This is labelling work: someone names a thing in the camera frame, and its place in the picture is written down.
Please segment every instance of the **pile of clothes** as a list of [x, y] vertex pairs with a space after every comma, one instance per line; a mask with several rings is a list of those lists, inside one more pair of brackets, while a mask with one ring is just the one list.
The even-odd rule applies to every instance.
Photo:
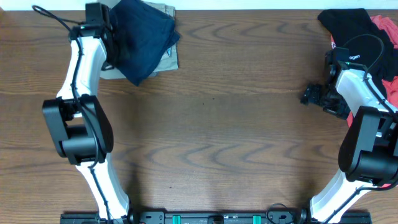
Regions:
[[127, 78], [138, 86], [157, 72], [178, 69], [175, 8], [165, 4], [121, 0], [109, 12], [114, 40], [120, 49], [117, 70], [101, 78]]
[[[398, 107], [398, 27], [388, 17], [373, 16], [364, 9], [329, 9], [319, 14], [318, 20], [330, 31], [332, 47], [343, 47], [350, 39], [361, 34], [372, 34], [384, 43], [384, 53], [369, 73], [380, 92]], [[363, 36], [344, 46], [349, 49], [350, 60], [369, 67], [380, 52], [378, 40]], [[353, 114], [347, 118], [353, 122]]]

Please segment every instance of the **white arm segment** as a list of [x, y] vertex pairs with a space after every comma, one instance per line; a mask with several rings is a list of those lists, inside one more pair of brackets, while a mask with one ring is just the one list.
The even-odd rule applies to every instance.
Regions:
[[[336, 175], [330, 180], [329, 184], [316, 196], [311, 198], [310, 209], [311, 217], [319, 222], [326, 221], [327, 218], [340, 207], [354, 192], [360, 187], [372, 187], [370, 183], [362, 181], [349, 182], [346, 175], [338, 170]], [[369, 190], [362, 190], [355, 196], [347, 206], [340, 210], [329, 223], [340, 222], [341, 216], [352, 206], [360, 197], [368, 193]]]
[[[100, 71], [102, 64], [106, 60], [106, 49], [101, 39], [93, 37], [79, 37], [79, 43], [83, 49], [78, 75], [76, 78], [77, 93], [79, 96], [83, 94], [98, 95], [98, 82], [100, 80]], [[61, 96], [63, 100], [73, 99], [72, 83], [73, 73], [75, 72], [76, 63], [79, 54], [79, 48], [75, 40], [70, 43], [72, 47], [72, 57], [69, 63], [67, 77], [57, 97]]]
[[[343, 70], [339, 74], [336, 82], [337, 92], [343, 96], [354, 116], [356, 115], [356, 112], [358, 112], [360, 106], [371, 106], [377, 108], [379, 111], [387, 111], [384, 106], [378, 102], [377, 98], [365, 84], [365, 81], [363, 80], [364, 74], [365, 71], [361, 70]], [[381, 99], [384, 99], [384, 96], [374, 85], [372, 76], [370, 74], [367, 74], [366, 76], [369, 79], [369, 84], [372, 86], [373, 90], [381, 97]], [[388, 101], [386, 101], [386, 104], [393, 111], [397, 111], [397, 108], [392, 106]]]
[[[90, 173], [90, 169], [88, 168], [93, 163], [94, 162], [82, 162], [80, 166], [76, 166], [76, 168], [81, 172], [81, 174], [83, 174], [91, 188], [95, 200], [97, 201], [99, 217], [108, 219], [104, 201], [94, 182], [94, 178]], [[124, 193], [120, 185], [118, 175], [116, 174], [112, 164], [111, 154], [108, 153], [106, 155], [104, 163], [98, 163], [95, 165], [94, 170], [99, 186], [104, 193], [105, 199], [108, 201], [111, 219], [119, 219], [120, 217], [127, 215], [129, 211], [129, 197]]]

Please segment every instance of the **wood grain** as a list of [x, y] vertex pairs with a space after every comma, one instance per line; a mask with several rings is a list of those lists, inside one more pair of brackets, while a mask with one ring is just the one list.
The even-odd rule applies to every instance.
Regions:
[[[114, 131], [114, 163], [138, 209], [265, 210], [299, 207], [336, 172], [347, 125], [299, 103], [321, 82], [329, 33], [320, 11], [177, 11], [180, 68], [135, 87], [101, 80]], [[370, 11], [397, 21], [395, 11]], [[83, 12], [57, 12], [82, 19]], [[67, 72], [67, 32], [33, 12], [0, 21], [0, 217], [57, 223], [95, 211], [76, 169], [58, 157], [41, 113]], [[396, 223], [398, 192], [355, 208]]]

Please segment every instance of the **green tape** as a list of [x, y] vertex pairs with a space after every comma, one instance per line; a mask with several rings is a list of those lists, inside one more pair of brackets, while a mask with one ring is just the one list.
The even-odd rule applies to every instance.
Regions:
[[261, 224], [261, 216], [253, 215], [253, 224]]
[[173, 216], [173, 224], [181, 224], [181, 216], [174, 215]]

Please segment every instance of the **pink cloth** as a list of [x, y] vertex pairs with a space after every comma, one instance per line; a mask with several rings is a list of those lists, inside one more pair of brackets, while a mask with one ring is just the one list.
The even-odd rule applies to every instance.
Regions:
[[[394, 48], [398, 49], [398, 27], [394, 24], [394, 22], [390, 18], [382, 18], [380, 15], [372, 16], [371, 20], [373, 23], [375, 23], [375, 25], [377, 25], [380, 30], [385, 30], [385, 32], [387, 32], [392, 44], [394, 44]], [[334, 48], [333, 46], [335, 46], [335, 43], [333, 41], [333, 38], [331, 39], [331, 41], [332, 48]], [[394, 77], [393, 81], [391, 82], [385, 80], [382, 80], [382, 82], [387, 91], [388, 102], [390, 102], [395, 107], [398, 107], [398, 77]], [[351, 126], [353, 120], [354, 116], [352, 113], [350, 113], [347, 118], [348, 126]]]

